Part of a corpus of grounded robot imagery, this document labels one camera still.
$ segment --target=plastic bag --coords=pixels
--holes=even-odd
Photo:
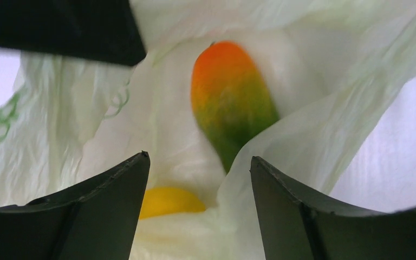
[[[328,193],[401,87],[416,76],[416,1],[135,1],[149,54],[133,70],[22,55],[0,109],[0,206],[24,204],[141,150],[148,187],[176,186],[199,214],[141,220],[131,259],[265,259],[251,156]],[[193,63],[230,39],[257,63],[282,119],[225,177],[190,110]]]

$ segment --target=white plastic bag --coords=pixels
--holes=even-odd
[[[251,156],[328,193],[416,76],[416,1],[132,6],[149,50],[133,71],[24,54],[22,87],[0,109],[0,206],[66,188],[144,150],[148,187],[182,187],[211,207],[141,220],[131,259],[264,259]],[[224,39],[255,60],[282,116],[243,147],[227,177],[189,99],[197,56]]]

